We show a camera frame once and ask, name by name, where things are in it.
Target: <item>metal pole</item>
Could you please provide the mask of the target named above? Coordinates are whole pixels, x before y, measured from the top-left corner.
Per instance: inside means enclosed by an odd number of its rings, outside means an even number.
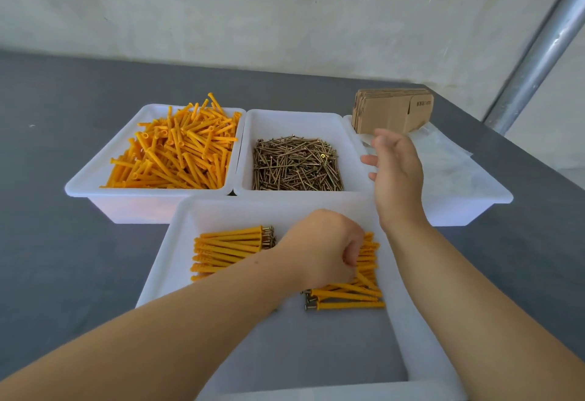
[[[504,135],[585,22],[585,0],[559,0],[483,122]]]

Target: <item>flattened cardboard box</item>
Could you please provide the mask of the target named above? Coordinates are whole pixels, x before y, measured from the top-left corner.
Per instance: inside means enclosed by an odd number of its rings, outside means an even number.
[[[352,125],[358,134],[373,134],[376,128],[408,133],[430,120],[433,105],[434,96],[424,88],[359,90]]]

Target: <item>table surface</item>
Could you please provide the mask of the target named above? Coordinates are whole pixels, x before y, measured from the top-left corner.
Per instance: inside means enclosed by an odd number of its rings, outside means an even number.
[[[0,378],[134,308],[166,225],[116,225],[65,183],[145,104],[351,112],[339,79],[0,51]],[[441,231],[585,359],[585,191],[436,95],[432,122],[514,195]]]

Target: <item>white plastic tray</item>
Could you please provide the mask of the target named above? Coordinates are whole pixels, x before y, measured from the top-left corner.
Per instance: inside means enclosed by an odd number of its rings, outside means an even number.
[[[182,107],[173,106],[176,111]],[[149,104],[126,124],[113,139],[89,161],[68,183],[65,192],[69,196],[89,198],[108,218],[117,224],[168,224],[175,209],[189,196],[227,196],[233,190],[234,179],[240,154],[240,146],[246,112],[241,108],[224,108],[228,116],[242,113],[236,131],[238,141],[233,146],[225,184],[218,190],[179,189],[100,189],[108,181],[113,165],[110,158],[117,158],[128,148],[128,139],[138,131],[139,122],[149,122],[166,116],[168,105]]]
[[[359,155],[375,153],[371,147],[362,144],[360,137],[352,127],[352,117],[344,116],[343,124],[351,137],[353,146]],[[375,172],[375,167],[362,165],[363,171]],[[456,187],[444,187],[443,177],[434,177],[425,172],[425,185],[422,190],[422,206],[429,222],[435,227],[468,225],[494,204],[510,204],[512,194],[487,171],[471,158],[465,159],[459,166],[461,176],[470,184],[472,192]]]
[[[374,232],[381,244],[377,278],[387,309],[306,313],[303,297],[293,295],[234,350],[202,396],[355,384],[371,390],[366,385],[389,383],[376,385],[376,393],[399,392],[406,395],[396,399],[412,399],[408,395],[419,393],[420,384],[404,391],[403,383],[397,382],[408,379],[434,381],[443,387],[440,393],[450,394],[435,399],[466,399],[453,367],[406,292],[373,202],[358,193],[295,201],[239,196],[183,201],[137,306],[191,283],[193,239],[202,232],[271,224],[281,239],[289,227],[318,208],[341,212]]]
[[[321,138],[337,151],[338,166],[345,191],[272,191],[252,190],[253,150],[258,139],[272,139],[287,136]],[[274,111],[254,109],[248,111],[246,127],[242,137],[240,161],[234,184],[238,196],[255,198],[316,198],[320,194],[368,193],[373,186],[363,175],[360,159],[343,126],[343,119],[334,113],[310,113],[296,111]]]

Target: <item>pile of yellow wall anchors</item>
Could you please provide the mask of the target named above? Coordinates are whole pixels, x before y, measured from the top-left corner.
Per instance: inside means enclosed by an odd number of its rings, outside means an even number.
[[[273,248],[276,245],[274,228],[251,227],[241,230],[202,233],[195,238],[196,255],[191,272],[197,272],[192,276],[192,281],[205,278],[215,272],[221,272],[245,257],[249,257],[260,250]]]
[[[101,188],[220,189],[241,113],[227,117],[209,93],[203,105],[189,104],[166,118],[141,122],[143,131],[117,159],[108,183]]]
[[[382,292],[374,273],[380,244],[373,239],[372,232],[366,233],[357,257],[356,278],[349,284],[335,283],[321,289],[304,290],[302,293],[307,295],[305,310],[381,309],[386,306],[380,300]]]

